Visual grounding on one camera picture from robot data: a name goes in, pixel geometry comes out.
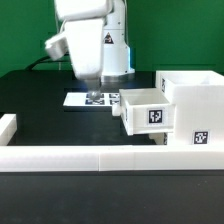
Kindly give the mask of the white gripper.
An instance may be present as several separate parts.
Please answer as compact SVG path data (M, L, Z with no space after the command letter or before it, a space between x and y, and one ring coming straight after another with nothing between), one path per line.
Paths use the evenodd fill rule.
M100 81L103 68L104 20L90 19L65 23L68 51L75 76L87 82L91 99L100 98Z

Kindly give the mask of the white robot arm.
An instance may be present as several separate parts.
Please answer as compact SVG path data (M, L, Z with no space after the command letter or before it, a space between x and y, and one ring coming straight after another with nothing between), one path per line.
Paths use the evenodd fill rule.
M126 0L54 0L62 22L45 42L54 60L69 55L75 77L87 85L92 99L103 82L116 82L134 73L127 41Z

